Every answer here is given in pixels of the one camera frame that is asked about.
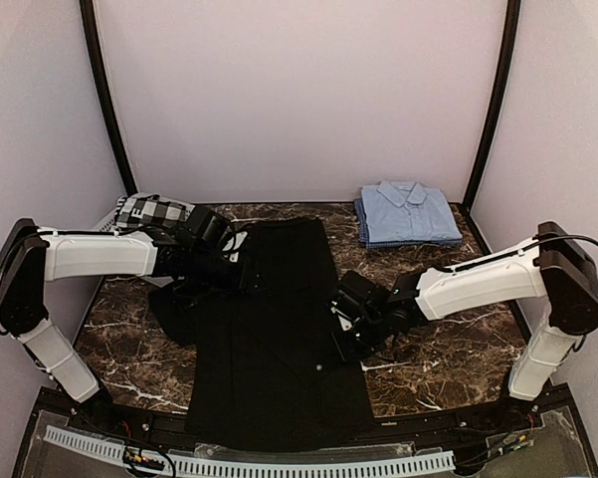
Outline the black long sleeve shirt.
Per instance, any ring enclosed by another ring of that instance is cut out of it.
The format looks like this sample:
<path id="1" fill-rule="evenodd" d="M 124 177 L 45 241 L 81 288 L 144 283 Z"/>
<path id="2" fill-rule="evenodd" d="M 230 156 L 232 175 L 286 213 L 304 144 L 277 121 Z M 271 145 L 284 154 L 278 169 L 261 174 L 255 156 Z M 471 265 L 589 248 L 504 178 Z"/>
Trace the black long sleeve shirt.
<path id="1" fill-rule="evenodd" d="M 322 222 L 260 221 L 247 232 L 243 252 L 269 285 L 263 293 L 173 283 L 148 296 L 163 332 L 196 350 L 188 412 L 367 391 L 360 366 L 341 359 L 331 335 L 338 321 L 328 304 L 337 274 Z"/>

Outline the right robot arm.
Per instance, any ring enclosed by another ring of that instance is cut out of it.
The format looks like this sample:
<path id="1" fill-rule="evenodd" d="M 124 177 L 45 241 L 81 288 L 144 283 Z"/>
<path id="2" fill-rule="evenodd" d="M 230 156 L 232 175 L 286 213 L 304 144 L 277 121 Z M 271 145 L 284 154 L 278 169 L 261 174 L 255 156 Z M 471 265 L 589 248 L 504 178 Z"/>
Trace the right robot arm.
<path id="1" fill-rule="evenodd" d="M 391 288 L 346 272 L 330 308 L 339 326 L 334 342 L 346 362 L 375 354 L 398 334 L 454 313 L 514 301 L 545 298 L 549 309 L 512 366 L 507 394 L 488 411 L 488 423 L 508 432 L 524 419 L 567 356 L 598 329 L 598 274 L 582 248 L 598 241 L 569 234 L 557 223 L 539 224 L 535 236 L 481 258 L 400 275 Z"/>

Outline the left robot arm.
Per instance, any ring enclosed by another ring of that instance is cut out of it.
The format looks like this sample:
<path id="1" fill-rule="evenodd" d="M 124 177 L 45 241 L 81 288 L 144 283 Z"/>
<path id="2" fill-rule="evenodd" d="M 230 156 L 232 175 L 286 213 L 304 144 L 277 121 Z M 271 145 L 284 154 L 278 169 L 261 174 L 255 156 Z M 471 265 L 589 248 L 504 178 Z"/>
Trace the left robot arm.
<path id="1" fill-rule="evenodd" d="M 223 219 L 170 230 L 68 231 L 18 220 L 0 251 L 0 335 L 22 344 L 99 434 L 120 426 L 119 410 L 96 374 L 50 318 L 47 283 L 76 277 L 187 280 L 203 289 L 249 292 L 259 282 L 243 252 L 244 232 Z"/>

